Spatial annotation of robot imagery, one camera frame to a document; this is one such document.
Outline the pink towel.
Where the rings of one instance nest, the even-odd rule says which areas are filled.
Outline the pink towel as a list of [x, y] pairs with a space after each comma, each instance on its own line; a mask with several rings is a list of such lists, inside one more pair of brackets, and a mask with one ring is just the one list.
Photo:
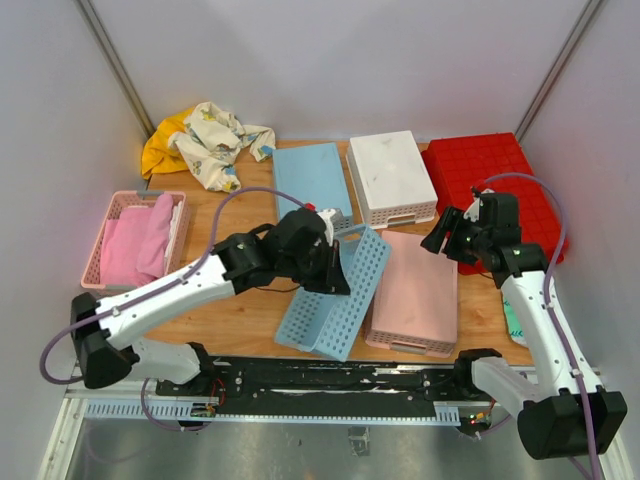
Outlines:
[[106, 221], [100, 250], [100, 281], [110, 285], [143, 286], [165, 273], [174, 202], [160, 195], [155, 204], [123, 209]]

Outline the blue perforated basket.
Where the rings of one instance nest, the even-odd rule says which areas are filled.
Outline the blue perforated basket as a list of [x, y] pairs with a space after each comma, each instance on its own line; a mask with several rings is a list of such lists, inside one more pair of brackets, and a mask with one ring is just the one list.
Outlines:
[[274, 188], [317, 210], [336, 209], [336, 230], [354, 225], [353, 209], [338, 152], [333, 142], [273, 152]]
[[327, 359], [348, 359], [391, 254], [391, 246], [368, 225], [336, 234], [351, 293], [328, 295], [299, 290], [275, 334], [283, 346]]

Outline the small pink side basket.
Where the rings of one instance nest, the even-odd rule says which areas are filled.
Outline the small pink side basket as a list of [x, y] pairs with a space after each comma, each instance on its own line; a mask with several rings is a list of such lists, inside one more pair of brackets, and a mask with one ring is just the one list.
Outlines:
[[184, 192], [115, 192], [81, 286], [99, 296], [109, 296], [176, 271], [189, 220]]

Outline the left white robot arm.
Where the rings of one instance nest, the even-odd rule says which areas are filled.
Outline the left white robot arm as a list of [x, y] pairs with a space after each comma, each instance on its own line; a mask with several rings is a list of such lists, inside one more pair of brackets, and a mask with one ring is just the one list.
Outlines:
[[82, 381], [101, 389], [126, 378], [159, 378], [190, 394], [207, 393], [214, 371], [200, 344], [167, 344], [145, 335], [196, 307], [289, 279], [307, 292], [348, 295], [340, 246], [334, 237], [337, 209], [299, 208], [277, 224], [233, 234], [203, 258], [142, 287], [71, 303], [72, 340]]

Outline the yellow cloth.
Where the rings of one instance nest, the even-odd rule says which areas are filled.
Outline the yellow cloth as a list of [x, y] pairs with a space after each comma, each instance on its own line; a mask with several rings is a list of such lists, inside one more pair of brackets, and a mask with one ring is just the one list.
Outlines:
[[162, 120], [155, 133], [146, 142], [140, 160], [140, 173], [144, 180], [155, 174], [171, 174], [187, 171], [188, 166], [182, 155], [169, 146], [174, 133], [184, 133], [184, 120], [194, 110], [194, 106]]

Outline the cream patterned cloth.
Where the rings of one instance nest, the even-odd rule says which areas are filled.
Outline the cream patterned cloth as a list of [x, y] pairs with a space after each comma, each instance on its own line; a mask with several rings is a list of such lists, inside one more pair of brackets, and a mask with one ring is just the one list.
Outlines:
[[212, 102], [198, 104], [173, 133], [168, 147], [178, 152], [194, 178], [207, 190], [232, 193], [241, 188], [235, 162], [248, 148], [256, 162], [272, 156], [276, 135], [266, 126], [242, 124]]

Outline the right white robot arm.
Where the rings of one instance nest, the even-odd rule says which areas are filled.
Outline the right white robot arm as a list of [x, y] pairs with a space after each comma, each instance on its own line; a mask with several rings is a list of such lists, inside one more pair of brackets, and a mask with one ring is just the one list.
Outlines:
[[537, 380], [512, 369], [494, 349], [464, 350], [453, 387], [466, 400], [486, 394], [515, 420], [530, 457], [544, 460], [605, 453], [628, 407], [588, 364], [568, 325], [546, 254], [522, 240], [517, 198], [479, 193], [472, 206], [448, 206], [422, 248], [458, 263], [481, 263], [514, 310]]

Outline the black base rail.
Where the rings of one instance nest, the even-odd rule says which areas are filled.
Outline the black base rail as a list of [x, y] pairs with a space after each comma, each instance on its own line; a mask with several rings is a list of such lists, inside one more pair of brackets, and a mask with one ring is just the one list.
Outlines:
[[490, 396], [462, 381], [454, 364], [256, 357], [210, 358], [205, 370], [183, 385], [157, 383], [159, 396], [194, 397], [204, 402], [258, 401], [300, 405], [307, 412], [354, 410], [380, 413], [384, 406], [409, 403], [478, 402]]

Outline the white perforated basket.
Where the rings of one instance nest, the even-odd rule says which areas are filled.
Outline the white perforated basket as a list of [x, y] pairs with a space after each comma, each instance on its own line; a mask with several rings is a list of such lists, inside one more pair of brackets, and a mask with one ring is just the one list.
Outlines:
[[411, 131], [353, 137], [346, 161], [362, 220], [372, 228], [436, 216], [438, 196]]

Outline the pink perforated basket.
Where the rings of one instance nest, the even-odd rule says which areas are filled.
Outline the pink perforated basket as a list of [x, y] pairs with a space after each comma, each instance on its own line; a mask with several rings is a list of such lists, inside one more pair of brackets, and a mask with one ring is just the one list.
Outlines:
[[458, 339], [457, 263], [421, 247], [417, 234], [384, 230], [391, 254], [365, 329], [375, 348], [447, 358]]

